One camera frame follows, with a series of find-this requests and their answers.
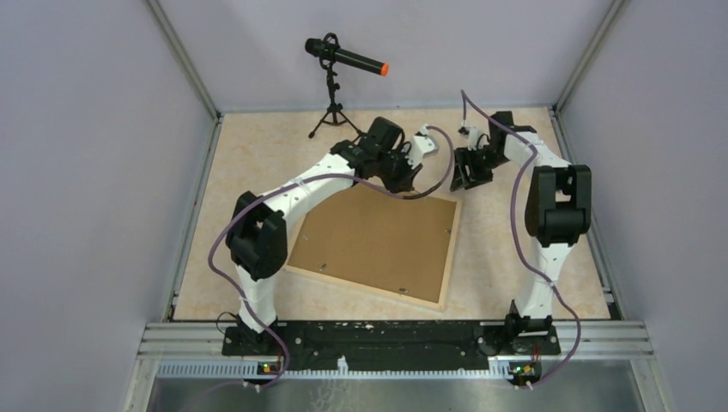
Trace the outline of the white wooden photo frame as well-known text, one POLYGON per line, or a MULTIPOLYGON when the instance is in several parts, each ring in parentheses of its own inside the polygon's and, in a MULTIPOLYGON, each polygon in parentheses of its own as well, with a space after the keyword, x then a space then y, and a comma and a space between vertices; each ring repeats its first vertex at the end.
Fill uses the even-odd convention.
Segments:
POLYGON ((284 268, 441 312, 461 209, 459 199, 444 194, 399 200, 357 185, 299 220, 284 268))

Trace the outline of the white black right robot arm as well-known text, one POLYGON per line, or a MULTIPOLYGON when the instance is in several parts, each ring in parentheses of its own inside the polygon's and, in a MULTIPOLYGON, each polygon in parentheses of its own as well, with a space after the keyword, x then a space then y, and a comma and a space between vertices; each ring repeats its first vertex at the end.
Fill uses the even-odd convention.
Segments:
POLYGON ((525 354, 551 329, 553 300, 563 264, 591 226, 592 172, 553 152, 528 125, 516 125, 511 112, 496 112, 482 130, 463 120, 458 129, 467 140, 454 151, 451 191, 489 183, 494 170, 508 162, 519 166, 516 180, 530 179, 524 210, 534 260, 525 262, 531 281, 513 300, 500 341, 525 354))

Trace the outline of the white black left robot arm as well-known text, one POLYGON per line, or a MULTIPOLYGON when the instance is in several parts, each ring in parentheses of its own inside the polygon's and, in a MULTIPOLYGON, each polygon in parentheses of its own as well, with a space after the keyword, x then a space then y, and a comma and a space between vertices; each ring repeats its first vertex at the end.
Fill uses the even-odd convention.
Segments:
POLYGON ((426 133, 411 139, 392 121, 377 117, 355 140, 337 142, 315 165, 278 189, 239 196, 235 224, 226 233, 244 292, 239 312, 246 328, 243 344, 254 354, 266 354, 275 344, 270 326, 276 320, 274 276, 288 259, 288 236, 297 222, 324 200, 372 177, 386 191, 399 195, 413 189, 425 158, 439 146, 426 133))

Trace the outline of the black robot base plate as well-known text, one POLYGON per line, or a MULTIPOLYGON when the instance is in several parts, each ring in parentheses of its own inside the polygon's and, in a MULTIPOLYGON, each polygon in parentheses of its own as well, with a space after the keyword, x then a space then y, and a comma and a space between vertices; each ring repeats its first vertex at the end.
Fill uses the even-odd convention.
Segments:
POLYGON ((278 321, 271 333, 253 335, 244 325, 225 330, 225 356, 270 358, 290 372, 328 371, 345 360, 354 372, 485 370, 499 355, 561 354, 552 324, 546 336, 501 342, 505 321, 278 321))

